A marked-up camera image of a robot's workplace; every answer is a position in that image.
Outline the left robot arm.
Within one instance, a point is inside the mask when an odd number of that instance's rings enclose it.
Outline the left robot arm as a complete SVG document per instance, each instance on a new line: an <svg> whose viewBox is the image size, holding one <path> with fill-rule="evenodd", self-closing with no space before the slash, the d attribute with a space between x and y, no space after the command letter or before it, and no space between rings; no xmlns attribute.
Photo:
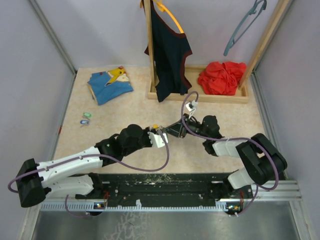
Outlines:
<svg viewBox="0 0 320 240"><path fill-rule="evenodd" d="M25 160L14 179L23 208L33 207L54 191L54 185L85 170L102 168L120 162L124 157L143 148L161 148L167 137L161 136L155 128L141 128L130 124L120 133L103 139L94 146L79 153L52 161L35 162Z"/></svg>

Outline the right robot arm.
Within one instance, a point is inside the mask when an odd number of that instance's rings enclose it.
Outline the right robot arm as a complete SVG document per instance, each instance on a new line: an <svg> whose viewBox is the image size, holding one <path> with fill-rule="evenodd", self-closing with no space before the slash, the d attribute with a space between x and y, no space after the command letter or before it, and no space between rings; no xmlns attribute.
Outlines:
<svg viewBox="0 0 320 240"><path fill-rule="evenodd" d="M203 139L204 150L214 157L241 159L244 167L212 188L216 200L235 198L241 188L252 184L264 190L274 190L278 187L279 175L288 167L285 158L264 134L257 133L251 138L223 137L214 115L207 115L199 122L185 113L179 121L167 126L165 132L177 138L190 134Z"/></svg>

